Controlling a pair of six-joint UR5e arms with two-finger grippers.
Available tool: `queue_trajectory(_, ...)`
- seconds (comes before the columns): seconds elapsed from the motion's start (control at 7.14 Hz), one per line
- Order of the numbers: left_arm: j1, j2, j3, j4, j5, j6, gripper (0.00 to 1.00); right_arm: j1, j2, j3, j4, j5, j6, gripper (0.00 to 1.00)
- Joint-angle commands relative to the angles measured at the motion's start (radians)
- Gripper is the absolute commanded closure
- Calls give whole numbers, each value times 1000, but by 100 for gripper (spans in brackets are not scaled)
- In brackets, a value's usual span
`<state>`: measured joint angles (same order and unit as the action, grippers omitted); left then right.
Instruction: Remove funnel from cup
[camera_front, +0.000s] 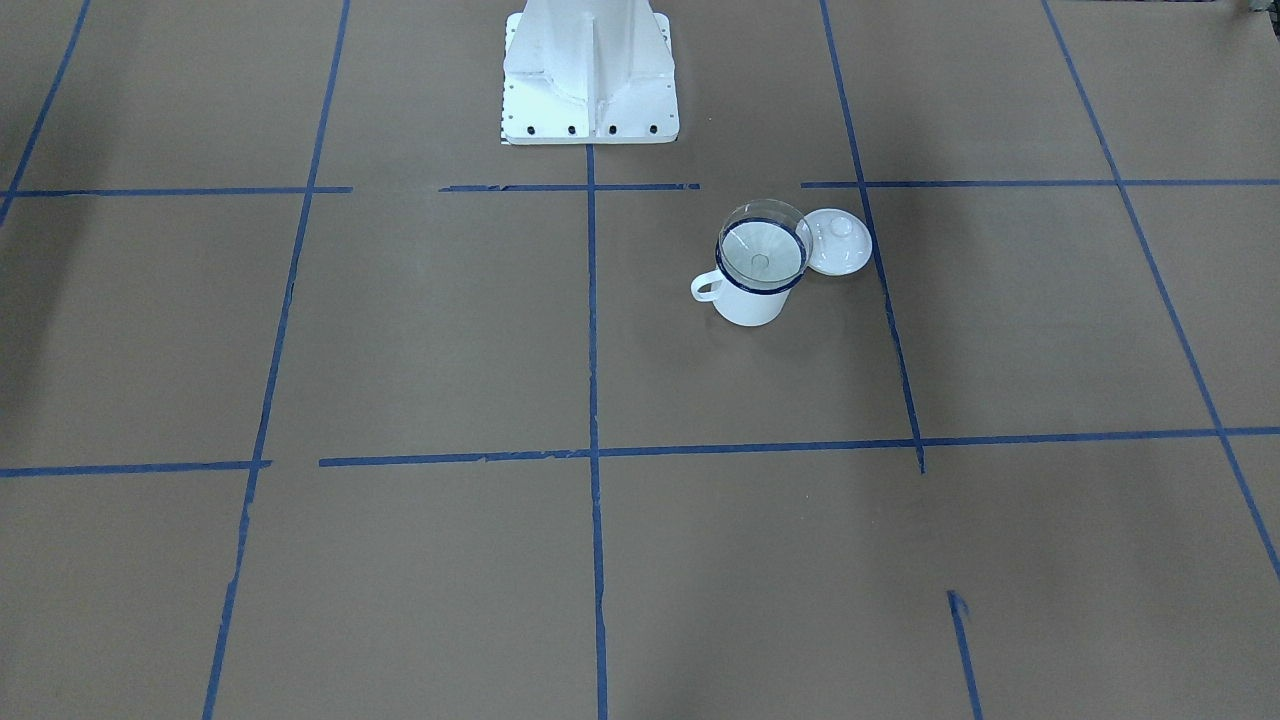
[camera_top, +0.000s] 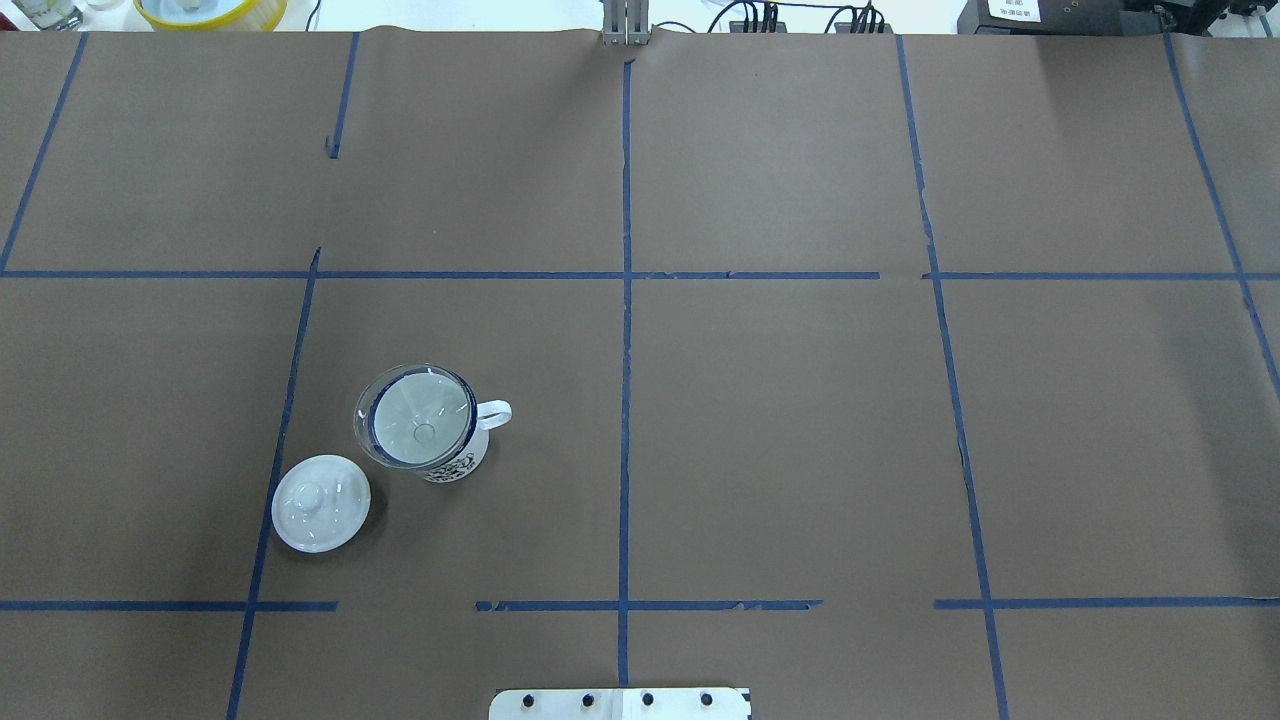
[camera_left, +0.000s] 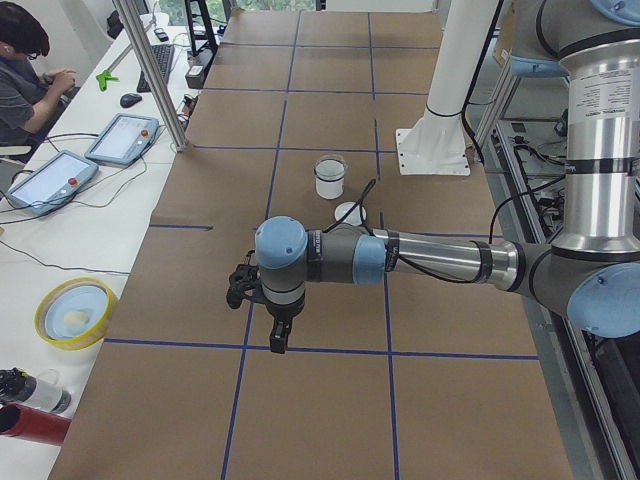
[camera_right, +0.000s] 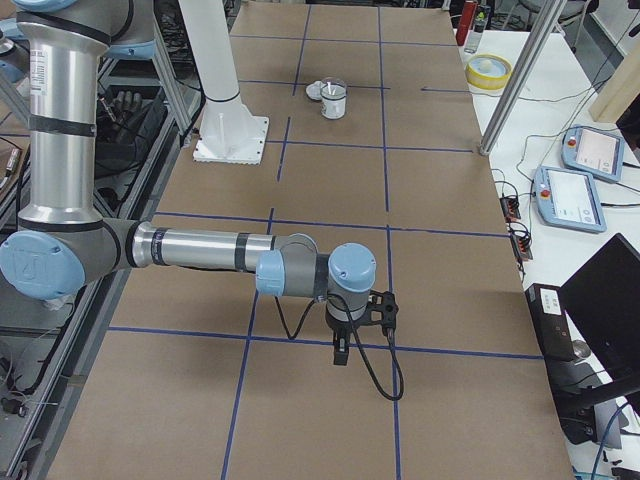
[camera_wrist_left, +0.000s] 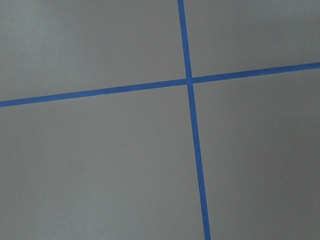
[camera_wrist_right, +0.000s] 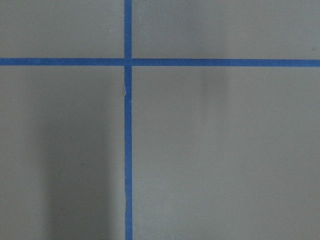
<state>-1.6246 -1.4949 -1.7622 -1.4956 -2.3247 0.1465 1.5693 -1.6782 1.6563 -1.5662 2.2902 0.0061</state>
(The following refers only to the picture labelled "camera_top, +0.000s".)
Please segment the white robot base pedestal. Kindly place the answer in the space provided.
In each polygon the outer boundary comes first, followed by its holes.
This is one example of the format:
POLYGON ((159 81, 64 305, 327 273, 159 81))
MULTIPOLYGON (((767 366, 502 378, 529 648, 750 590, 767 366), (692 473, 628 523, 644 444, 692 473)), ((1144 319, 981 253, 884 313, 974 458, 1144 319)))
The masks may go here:
POLYGON ((751 719, 750 693, 732 687, 508 689, 489 719, 751 719))

